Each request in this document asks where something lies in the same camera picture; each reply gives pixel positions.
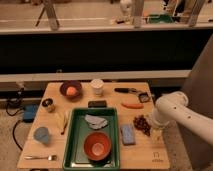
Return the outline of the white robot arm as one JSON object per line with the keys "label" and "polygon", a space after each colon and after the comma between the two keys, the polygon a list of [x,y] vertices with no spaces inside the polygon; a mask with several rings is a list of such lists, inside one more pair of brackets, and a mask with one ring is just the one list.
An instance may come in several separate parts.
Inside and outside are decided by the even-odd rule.
{"label": "white robot arm", "polygon": [[175,120],[213,145],[213,119],[189,109],[188,103],[188,97],[182,91],[159,97],[149,115],[151,126],[154,129],[163,129],[171,120]]}

